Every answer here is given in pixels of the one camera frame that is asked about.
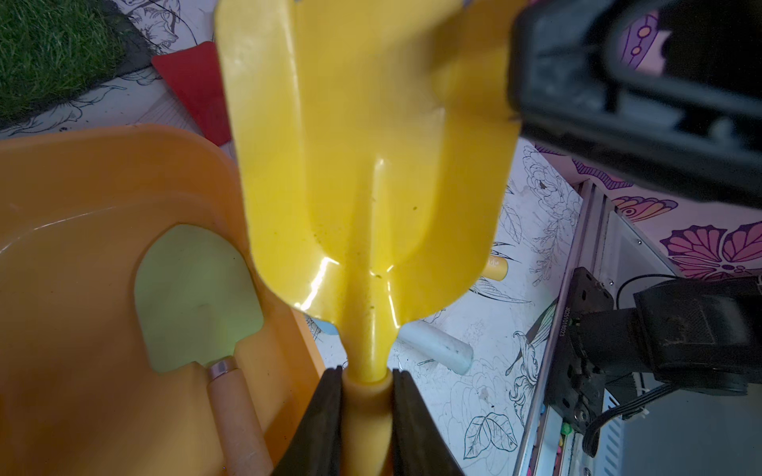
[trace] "yellow plastic shovel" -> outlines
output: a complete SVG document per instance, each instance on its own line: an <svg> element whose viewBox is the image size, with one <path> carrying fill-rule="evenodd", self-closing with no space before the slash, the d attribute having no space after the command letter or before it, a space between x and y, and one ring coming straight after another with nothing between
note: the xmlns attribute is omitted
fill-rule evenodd
<svg viewBox="0 0 762 476"><path fill-rule="evenodd" d="M257 271L347 351L342 465L388 468L400 326L489 256L520 124L517 0L222 0L216 41Z"/></svg>

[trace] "screw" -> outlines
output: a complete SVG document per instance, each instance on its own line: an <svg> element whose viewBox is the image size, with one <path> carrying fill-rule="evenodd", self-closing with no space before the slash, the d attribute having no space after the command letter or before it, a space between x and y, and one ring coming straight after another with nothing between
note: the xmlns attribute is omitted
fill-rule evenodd
<svg viewBox="0 0 762 476"><path fill-rule="evenodd" d="M574 419L577 421L588 421L588 413L581 408L578 408L577 411L574 412Z"/></svg>

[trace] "shovel handle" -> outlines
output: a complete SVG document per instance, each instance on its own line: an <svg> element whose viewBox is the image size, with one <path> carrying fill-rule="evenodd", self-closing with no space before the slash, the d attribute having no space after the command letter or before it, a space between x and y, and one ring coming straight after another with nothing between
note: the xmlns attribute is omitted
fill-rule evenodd
<svg viewBox="0 0 762 476"><path fill-rule="evenodd" d="M243 371L232 357L209 368L207 386L214 423L231 476L265 476L273 471L273 462L257 412L248 393Z"/></svg>

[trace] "red cloth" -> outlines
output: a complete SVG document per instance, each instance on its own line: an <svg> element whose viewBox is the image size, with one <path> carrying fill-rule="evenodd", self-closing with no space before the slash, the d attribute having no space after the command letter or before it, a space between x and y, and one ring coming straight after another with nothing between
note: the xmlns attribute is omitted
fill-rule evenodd
<svg viewBox="0 0 762 476"><path fill-rule="evenodd" d="M188 109L204 137L215 145L229 142L230 123L214 43L206 41L187 50L154 56L151 63Z"/></svg>

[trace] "orange plastic bucket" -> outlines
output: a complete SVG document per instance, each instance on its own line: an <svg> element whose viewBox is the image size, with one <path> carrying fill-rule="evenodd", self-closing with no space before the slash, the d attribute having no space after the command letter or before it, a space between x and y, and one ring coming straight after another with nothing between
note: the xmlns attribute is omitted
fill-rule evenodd
<svg viewBox="0 0 762 476"><path fill-rule="evenodd" d="M206 374L150 369L132 287L178 223L250 256L235 165L194 134L127 126L0 142L0 170L0 474L220 473ZM264 327L235 354L277 462L322 361L255 282Z"/></svg>

